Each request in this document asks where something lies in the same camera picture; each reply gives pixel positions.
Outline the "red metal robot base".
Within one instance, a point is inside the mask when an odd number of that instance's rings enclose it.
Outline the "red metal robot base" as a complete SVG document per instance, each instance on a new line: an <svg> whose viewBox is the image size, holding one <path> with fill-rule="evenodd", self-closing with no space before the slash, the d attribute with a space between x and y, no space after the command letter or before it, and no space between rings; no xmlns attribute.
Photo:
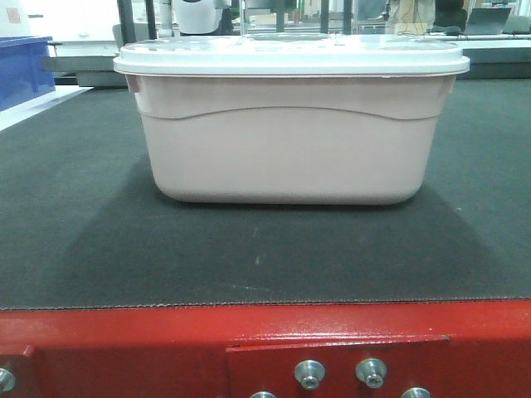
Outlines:
<svg viewBox="0 0 531 398"><path fill-rule="evenodd" d="M357 364L387 365L381 388ZM324 365L320 387L294 377ZM4 311L4 397L527 397L530 302Z"/></svg>

